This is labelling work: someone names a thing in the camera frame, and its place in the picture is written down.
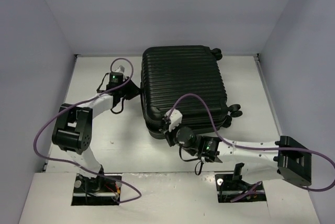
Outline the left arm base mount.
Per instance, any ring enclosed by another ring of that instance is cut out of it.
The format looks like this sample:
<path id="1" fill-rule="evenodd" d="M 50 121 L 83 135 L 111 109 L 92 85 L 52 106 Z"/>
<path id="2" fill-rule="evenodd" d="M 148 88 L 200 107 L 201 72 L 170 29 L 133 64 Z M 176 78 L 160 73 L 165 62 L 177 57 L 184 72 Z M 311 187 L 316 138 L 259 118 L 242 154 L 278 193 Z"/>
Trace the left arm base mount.
<path id="1" fill-rule="evenodd" d="M 76 175 L 72 194 L 72 206 L 118 206 L 121 194 L 121 175 L 107 175 L 107 178 L 86 178 Z"/>

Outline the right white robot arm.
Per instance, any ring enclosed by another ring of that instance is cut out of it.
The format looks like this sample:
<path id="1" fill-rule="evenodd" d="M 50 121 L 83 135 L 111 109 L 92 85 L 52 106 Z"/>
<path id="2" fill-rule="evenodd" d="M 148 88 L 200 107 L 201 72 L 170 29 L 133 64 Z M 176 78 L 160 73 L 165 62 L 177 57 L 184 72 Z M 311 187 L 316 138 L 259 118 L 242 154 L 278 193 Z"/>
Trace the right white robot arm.
<path id="1" fill-rule="evenodd" d="M 170 146 L 191 156 L 191 161 L 234 164 L 231 181 L 237 188 L 258 181 L 283 179 L 297 187 L 311 185 L 311 154 L 288 136 L 272 142 L 236 142 L 200 136 L 182 125 L 182 114 L 170 109 L 163 118 L 163 133 Z"/>

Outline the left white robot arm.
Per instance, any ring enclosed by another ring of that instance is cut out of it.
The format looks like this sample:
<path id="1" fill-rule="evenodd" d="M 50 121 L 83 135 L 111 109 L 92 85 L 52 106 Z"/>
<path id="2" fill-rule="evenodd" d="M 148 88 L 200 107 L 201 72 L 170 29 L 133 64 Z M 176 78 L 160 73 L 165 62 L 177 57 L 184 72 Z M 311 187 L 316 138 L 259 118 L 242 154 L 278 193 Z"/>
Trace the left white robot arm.
<path id="1" fill-rule="evenodd" d="M 96 160 L 90 144 L 92 141 L 93 119 L 110 110 L 120 114 L 124 109 L 124 101 L 131 100 L 140 94 L 140 89 L 129 77 L 124 75 L 121 65 L 107 73 L 109 81 L 105 90 L 97 89 L 91 101 L 77 106 L 64 103 L 61 114 L 55 122 L 52 143 L 65 151 L 79 165 L 79 174 L 86 178 L 86 187 L 92 192 L 100 192 L 105 180 L 103 166 Z"/>

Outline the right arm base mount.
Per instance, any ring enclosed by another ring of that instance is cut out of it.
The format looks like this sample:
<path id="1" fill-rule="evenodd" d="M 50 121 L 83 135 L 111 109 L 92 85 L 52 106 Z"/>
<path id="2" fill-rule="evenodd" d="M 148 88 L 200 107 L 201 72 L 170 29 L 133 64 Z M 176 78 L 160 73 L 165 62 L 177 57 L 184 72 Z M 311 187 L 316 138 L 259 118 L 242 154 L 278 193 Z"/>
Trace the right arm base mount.
<path id="1" fill-rule="evenodd" d="M 233 174 L 215 174 L 217 200 L 219 203 L 231 203 L 231 200 L 239 195 L 245 194 L 253 184 L 249 184 L 242 179 L 233 180 Z M 253 191 L 242 199 L 234 203 L 251 203 L 266 201 L 266 194 L 263 183 L 261 182 Z"/>

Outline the black hard-shell suitcase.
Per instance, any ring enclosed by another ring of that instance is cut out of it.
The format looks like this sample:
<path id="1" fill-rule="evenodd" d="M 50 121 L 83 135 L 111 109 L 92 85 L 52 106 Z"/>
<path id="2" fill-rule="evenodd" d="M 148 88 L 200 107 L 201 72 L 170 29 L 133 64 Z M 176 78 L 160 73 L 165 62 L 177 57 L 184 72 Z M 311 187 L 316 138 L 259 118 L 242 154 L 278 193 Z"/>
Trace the black hard-shell suitcase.
<path id="1" fill-rule="evenodd" d="M 163 139 L 164 115 L 174 105 L 183 125 L 196 134 L 228 128 L 242 115 L 239 104 L 227 105 L 218 61 L 221 50 L 207 46 L 150 47 L 142 55 L 141 106 L 149 134 Z"/>

